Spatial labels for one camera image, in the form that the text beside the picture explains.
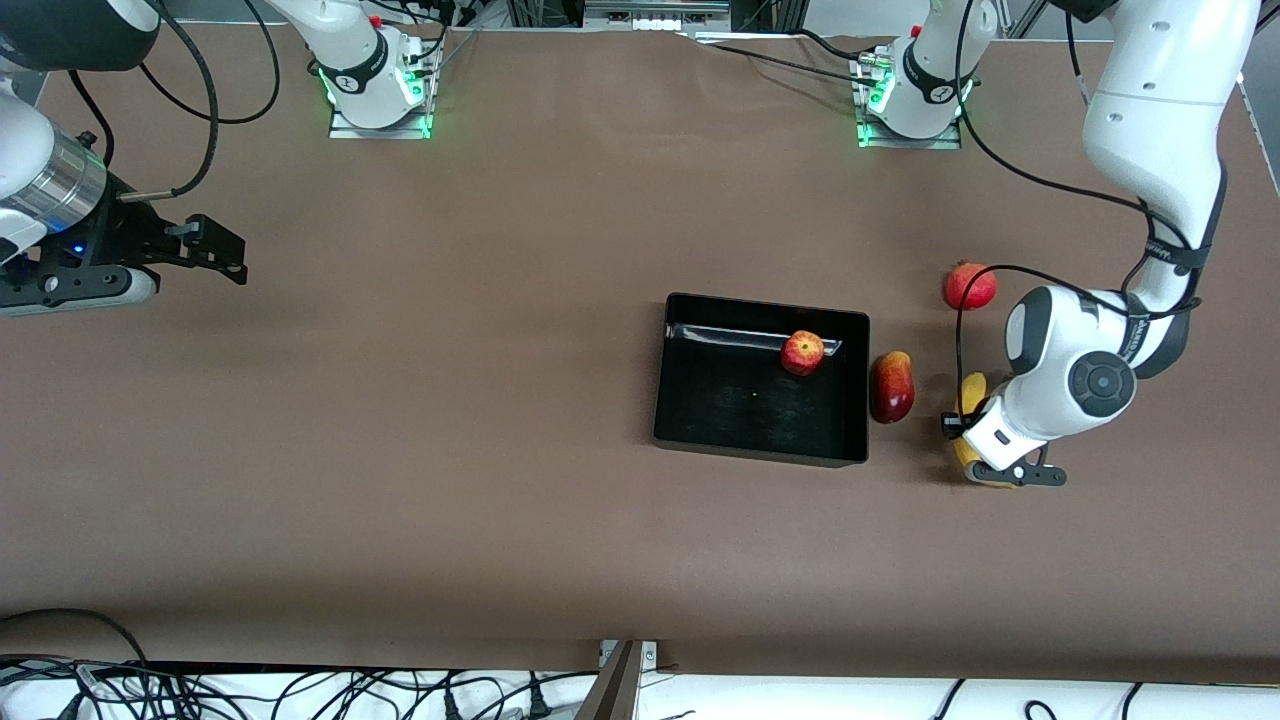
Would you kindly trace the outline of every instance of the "black rectangular tray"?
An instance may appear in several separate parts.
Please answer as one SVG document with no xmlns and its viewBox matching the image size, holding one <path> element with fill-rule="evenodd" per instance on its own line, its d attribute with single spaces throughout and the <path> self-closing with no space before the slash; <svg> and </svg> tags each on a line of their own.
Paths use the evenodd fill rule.
<svg viewBox="0 0 1280 720">
<path fill-rule="evenodd" d="M 781 363 L 796 331 L 827 346 L 804 378 Z M 869 347 L 861 313 L 672 293 L 654 442 L 826 466 L 865 462 Z"/>
</svg>

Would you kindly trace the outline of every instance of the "velcro strap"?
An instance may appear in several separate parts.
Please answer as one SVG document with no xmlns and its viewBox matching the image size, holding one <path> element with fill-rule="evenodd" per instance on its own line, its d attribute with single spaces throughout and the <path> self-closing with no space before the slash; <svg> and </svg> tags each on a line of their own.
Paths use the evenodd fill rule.
<svg viewBox="0 0 1280 720">
<path fill-rule="evenodd" d="M 1199 250 L 1188 250 L 1178 245 L 1170 245 L 1158 237 L 1148 237 L 1146 255 L 1171 265 L 1178 265 L 1179 268 L 1194 270 L 1203 268 L 1204 263 L 1208 261 L 1208 245 L 1202 246 Z"/>
</svg>

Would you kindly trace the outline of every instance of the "red apple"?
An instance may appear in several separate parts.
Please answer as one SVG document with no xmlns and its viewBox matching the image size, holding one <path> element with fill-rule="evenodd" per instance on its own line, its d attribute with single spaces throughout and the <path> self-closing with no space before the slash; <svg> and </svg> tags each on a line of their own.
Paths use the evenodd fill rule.
<svg viewBox="0 0 1280 720">
<path fill-rule="evenodd" d="M 808 331 L 797 331 L 782 346 L 782 368 L 801 378 L 818 369 L 822 363 L 822 338 Z"/>
<path fill-rule="evenodd" d="M 877 423 L 896 423 L 915 404 L 911 356 L 901 350 L 882 355 L 872 368 L 872 418 Z"/>
<path fill-rule="evenodd" d="M 964 295 L 964 290 L 969 287 L 969 281 L 973 281 L 974 275 L 986 269 L 986 265 L 961 260 L 956 264 L 951 273 L 947 274 L 947 282 L 942 293 L 946 296 L 947 305 L 950 305 L 952 310 L 960 309 L 960 299 L 964 299 L 965 310 L 977 310 L 996 299 L 995 273 L 987 273 L 978 278 L 978 281 L 973 283 L 973 287 L 969 288 L 969 296 L 965 297 Z"/>
</svg>

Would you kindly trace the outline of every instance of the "brown table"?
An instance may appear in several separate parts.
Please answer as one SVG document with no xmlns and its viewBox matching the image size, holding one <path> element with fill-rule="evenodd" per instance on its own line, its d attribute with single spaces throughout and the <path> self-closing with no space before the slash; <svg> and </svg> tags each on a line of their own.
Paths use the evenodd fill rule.
<svg viewBox="0 0 1280 720">
<path fill-rule="evenodd" d="M 269 90 L 251 27 L 197 27 L 227 114 Z M 161 204 L 248 238 L 250 284 L 164 270 L 150 304 L 0 323 L 0 609 L 118 615 L 155 657 L 590 665 L 663 641 L 689 671 L 1275 679 L 1280 202 L 1244 105 L 1183 360 L 1056 443 L 1059 489 L 959 482 L 960 258 L 1112 287 L 1132 211 L 977 149 L 859 149 L 847 87 L 666 33 L 484 33 L 422 142 L 329 141 L 306 54 Z M 844 42 L 855 47 L 856 41 Z M 838 69 L 792 41 L 758 47 Z M 1096 73 L 1105 47 L 1082 47 Z M 191 102 L 165 37 L 152 59 Z M 997 44 L 975 123 L 1020 165 L 1106 188 L 1059 45 Z M 204 126 L 138 73 L 91 77 L 113 167 L 170 187 Z M 93 123 L 64 78 L 44 109 Z M 1001 372 L 1001 278 L 966 324 Z M 909 351 L 911 418 L 842 470 L 649 438 L 669 292 L 856 309 Z M 0 650 L 120 655 L 46 623 Z"/>
</svg>

